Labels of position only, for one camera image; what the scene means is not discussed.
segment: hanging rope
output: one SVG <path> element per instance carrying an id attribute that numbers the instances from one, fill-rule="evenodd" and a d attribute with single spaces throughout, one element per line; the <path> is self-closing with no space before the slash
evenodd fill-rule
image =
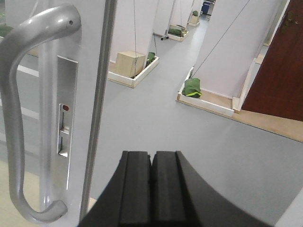
<path id="1" fill-rule="evenodd" d="M 180 0 L 180 25 L 182 26 L 182 7 L 181 7 L 181 1 L 182 0 Z"/>
<path id="2" fill-rule="evenodd" d="M 156 56 L 158 56 L 155 30 L 153 31 L 153 40 L 154 40 L 154 42 L 155 42 Z"/>
<path id="3" fill-rule="evenodd" d="M 136 60 L 134 61 L 134 73 L 136 76 L 137 71 L 137 37 L 136 37 L 136 8 L 135 8 L 135 0 L 134 0 L 134 51 Z"/>
<path id="4" fill-rule="evenodd" d="M 31 13 L 29 14 L 29 17 L 28 17 L 28 18 L 31 18 L 31 17 L 34 15 L 34 13 L 35 13 L 35 11 L 36 11 L 36 9 L 37 9 L 38 4 L 39 4 L 39 0 L 36 1 L 36 3 L 35 3 L 35 5 L 34 5 L 32 11 L 31 11 Z"/>
<path id="5" fill-rule="evenodd" d="M 239 15 L 241 14 L 241 12 L 245 9 L 245 7 L 247 6 L 247 4 L 250 2 L 250 0 L 248 0 L 246 2 L 246 4 L 243 6 L 243 8 L 241 9 L 241 11 L 238 13 L 238 15 L 236 16 L 236 18 L 232 21 L 232 23 L 228 26 L 228 28 L 226 29 L 226 31 L 223 33 L 223 35 L 221 36 L 221 38 L 219 39 L 219 41 L 215 44 L 215 46 L 212 48 L 212 50 L 209 52 L 209 54 L 206 56 L 206 58 L 203 60 L 203 62 L 199 65 L 198 69 L 195 71 L 195 73 L 191 76 L 193 77 L 201 68 L 201 66 L 204 64 L 204 62 L 207 60 L 207 58 L 211 55 L 211 53 L 214 51 L 214 49 L 216 48 L 216 46 L 219 44 L 219 42 L 222 40 L 222 38 L 225 36 L 225 34 L 227 33 L 227 31 L 231 28 L 231 26 L 233 25 L 233 23 L 236 21 L 236 19 L 239 17 Z"/>

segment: yellow strap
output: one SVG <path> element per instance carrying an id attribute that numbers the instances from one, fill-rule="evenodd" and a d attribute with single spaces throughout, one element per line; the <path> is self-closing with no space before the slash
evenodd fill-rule
<path id="1" fill-rule="evenodd" d="M 193 95 L 196 95 L 196 94 L 202 95 L 202 93 L 196 91 L 196 92 L 190 93 L 190 94 L 188 94 L 188 95 L 186 95 L 186 96 L 193 96 Z"/>

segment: green bag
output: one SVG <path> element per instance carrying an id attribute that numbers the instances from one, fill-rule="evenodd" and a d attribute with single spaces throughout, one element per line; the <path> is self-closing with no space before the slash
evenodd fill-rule
<path id="1" fill-rule="evenodd" d="M 198 16 L 198 11 L 197 11 L 197 10 L 193 11 L 193 15 L 194 15 L 195 17 L 197 17 L 197 16 Z"/>
<path id="2" fill-rule="evenodd" d="M 5 37 L 10 31 L 13 30 L 12 27 L 1 25 L 0 26 L 0 36 Z"/>
<path id="3" fill-rule="evenodd" d="M 172 34 L 172 35 L 176 35 L 176 36 L 182 37 L 182 31 L 179 30 L 179 29 L 170 28 L 170 29 L 169 29 L 169 34 Z"/>
<path id="4" fill-rule="evenodd" d="M 182 94 L 188 97 L 199 98 L 202 95 L 200 89 L 200 79 L 190 78 L 185 80 Z"/>
<path id="5" fill-rule="evenodd" d="M 154 52 L 148 52 L 146 67 L 156 59 L 155 56 L 156 54 Z"/>

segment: aluminum door frame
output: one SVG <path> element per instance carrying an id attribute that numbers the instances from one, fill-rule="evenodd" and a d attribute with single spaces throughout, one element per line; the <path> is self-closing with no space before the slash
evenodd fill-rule
<path id="1" fill-rule="evenodd" d="M 39 48 L 40 75 L 40 200 L 41 208 L 60 199 L 68 212 L 44 227 L 75 227 L 87 210 L 90 181 L 96 153 L 109 48 L 116 0 L 43 0 L 43 10 L 64 2 L 73 4 L 81 16 L 82 27 L 74 35 L 43 44 Z M 69 188 L 54 185 L 53 164 L 57 150 L 57 56 L 77 61 L 73 139 L 69 166 Z"/>

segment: brown door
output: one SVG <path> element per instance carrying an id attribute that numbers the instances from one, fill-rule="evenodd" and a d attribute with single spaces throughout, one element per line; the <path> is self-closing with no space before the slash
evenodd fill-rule
<path id="1" fill-rule="evenodd" d="M 303 121 L 303 0 L 291 0 L 242 107 Z"/>

